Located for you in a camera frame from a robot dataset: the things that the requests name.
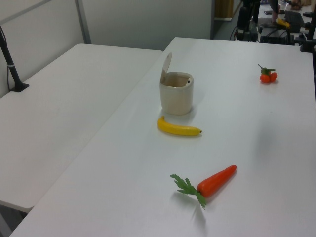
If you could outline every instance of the carrot leaves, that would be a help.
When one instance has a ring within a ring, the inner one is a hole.
[[[178,191],[183,194],[188,194],[188,195],[196,195],[197,200],[200,202],[201,206],[203,209],[205,209],[206,206],[206,200],[205,197],[203,197],[199,191],[197,191],[190,183],[189,179],[181,179],[178,175],[176,174],[171,174],[171,178],[175,179],[175,183],[178,185],[180,188]]]

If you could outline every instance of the tomato cluster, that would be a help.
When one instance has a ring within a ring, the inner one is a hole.
[[[270,68],[263,68],[259,65],[261,68],[261,76],[260,81],[262,83],[273,83],[277,79],[277,73],[271,73],[272,71],[275,71],[275,69]]]
[[[262,83],[272,83],[275,82],[277,79],[277,73],[271,73],[269,72],[269,74],[261,74],[260,76],[260,81]]]

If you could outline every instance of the cherry tomato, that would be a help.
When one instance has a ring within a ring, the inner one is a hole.
[[[269,77],[269,75],[261,74],[261,76],[260,76],[260,81],[261,81],[262,83],[270,83],[270,77]]]
[[[270,74],[270,79],[271,79],[271,82],[275,82],[276,79],[277,79],[277,73],[271,73]]]

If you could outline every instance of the wall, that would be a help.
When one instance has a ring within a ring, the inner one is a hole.
[[[82,3],[92,44],[164,50],[174,37],[211,37],[212,0]]]
[[[74,0],[51,0],[1,25],[21,81],[78,43],[83,43]],[[10,75],[10,87],[14,86]],[[0,98],[8,92],[0,51]]]

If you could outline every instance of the yellow banana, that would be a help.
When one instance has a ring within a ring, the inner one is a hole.
[[[183,136],[197,136],[202,132],[197,127],[180,126],[168,123],[164,120],[164,116],[161,116],[161,118],[158,119],[157,126],[164,132]]]
[[[287,27],[287,28],[289,28],[289,27],[291,26],[290,23],[288,23],[288,22],[286,22],[286,21],[283,21],[283,20],[280,19],[280,18],[278,18],[278,19],[276,20],[276,22],[277,22],[279,25],[285,26],[285,27]]]

